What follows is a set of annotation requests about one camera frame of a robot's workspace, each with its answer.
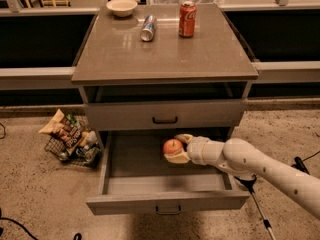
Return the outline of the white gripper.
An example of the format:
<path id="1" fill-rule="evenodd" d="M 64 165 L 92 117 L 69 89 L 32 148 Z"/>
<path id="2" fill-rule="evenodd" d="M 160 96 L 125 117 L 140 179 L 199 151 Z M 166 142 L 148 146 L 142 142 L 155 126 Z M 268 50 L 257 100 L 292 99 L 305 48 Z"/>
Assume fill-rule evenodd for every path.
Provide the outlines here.
<path id="1" fill-rule="evenodd" d="M 165 154 L 164 157 L 168 162 L 173 164 L 186 164 L 190 160 L 194 164 L 205 165 L 203 158 L 203 149 L 210 141 L 207 137 L 194 137 L 191 134 L 178 134 L 174 136 L 175 139 L 187 145 L 187 153 L 180 152 L 177 154 Z"/>

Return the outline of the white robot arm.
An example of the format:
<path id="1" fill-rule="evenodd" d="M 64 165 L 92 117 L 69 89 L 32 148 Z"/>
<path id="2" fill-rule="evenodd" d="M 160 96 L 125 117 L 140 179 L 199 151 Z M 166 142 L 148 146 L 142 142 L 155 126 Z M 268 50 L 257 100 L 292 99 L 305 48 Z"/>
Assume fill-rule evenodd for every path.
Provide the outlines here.
<path id="1" fill-rule="evenodd" d="M 320 218 L 320 179 L 272 159 L 245 140 L 220 142 L 179 134 L 164 143 L 163 153 L 170 163 L 210 165 L 242 180 L 258 175 Z"/>

